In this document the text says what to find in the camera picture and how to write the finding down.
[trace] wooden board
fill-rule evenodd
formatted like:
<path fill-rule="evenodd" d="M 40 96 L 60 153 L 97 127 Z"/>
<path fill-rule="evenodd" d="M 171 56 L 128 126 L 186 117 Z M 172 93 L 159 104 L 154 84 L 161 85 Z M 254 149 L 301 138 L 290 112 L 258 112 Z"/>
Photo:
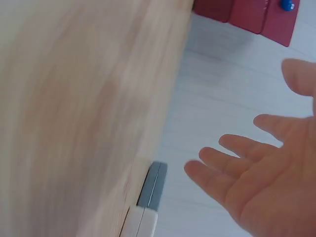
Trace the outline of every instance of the wooden board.
<path fill-rule="evenodd" d="M 192 0 L 0 2 L 0 236 L 115 237 L 161 133 Z"/>

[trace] wood grain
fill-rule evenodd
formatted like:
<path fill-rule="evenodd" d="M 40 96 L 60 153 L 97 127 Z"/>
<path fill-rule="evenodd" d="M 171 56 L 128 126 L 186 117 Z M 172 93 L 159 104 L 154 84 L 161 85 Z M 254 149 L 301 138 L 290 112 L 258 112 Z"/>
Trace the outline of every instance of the wood grain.
<path fill-rule="evenodd" d="M 0 236 L 119 235 L 161 132 L 191 6 L 0 2 Z"/>

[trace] palm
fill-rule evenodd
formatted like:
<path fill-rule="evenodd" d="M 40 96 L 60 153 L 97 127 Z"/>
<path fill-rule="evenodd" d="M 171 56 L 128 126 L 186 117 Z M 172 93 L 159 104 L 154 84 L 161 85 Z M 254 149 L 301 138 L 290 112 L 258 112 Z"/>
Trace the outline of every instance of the palm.
<path fill-rule="evenodd" d="M 283 64 L 285 79 L 292 90 L 314 94 L 316 80 L 306 73 L 316 73 L 312 66 L 296 60 Z M 206 165 L 191 161 L 186 172 L 256 237 L 315 236 L 315 117 L 261 115 L 254 122 L 283 141 L 283 146 L 277 148 L 245 137 L 224 135 L 220 144 L 241 158 L 203 148 L 199 156 Z"/>

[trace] white surface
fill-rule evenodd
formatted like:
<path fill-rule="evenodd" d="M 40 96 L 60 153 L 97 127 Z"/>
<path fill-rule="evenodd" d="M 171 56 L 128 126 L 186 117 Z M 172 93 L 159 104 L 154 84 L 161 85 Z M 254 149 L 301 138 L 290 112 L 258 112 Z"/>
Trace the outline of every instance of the white surface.
<path fill-rule="evenodd" d="M 139 206 L 129 208 L 120 237 L 137 237 L 144 211 L 145 209 Z"/>
<path fill-rule="evenodd" d="M 316 1 L 302 0 L 292 44 L 285 48 L 228 24 L 193 16 L 192 31 L 176 82 L 156 160 L 169 171 L 155 237 L 248 237 L 229 214 L 185 175 L 186 161 L 200 148 L 224 151 L 225 133 L 280 145 L 257 129 L 260 113 L 304 117 L 310 98 L 291 92 L 283 81 L 283 58 L 316 61 Z"/>
<path fill-rule="evenodd" d="M 153 237 L 156 229 L 158 214 L 156 211 L 145 208 L 137 237 Z"/>
<path fill-rule="evenodd" d="M 153 237 L 158 214 L 148 208 L 131 206 L 120 237 Z"/>

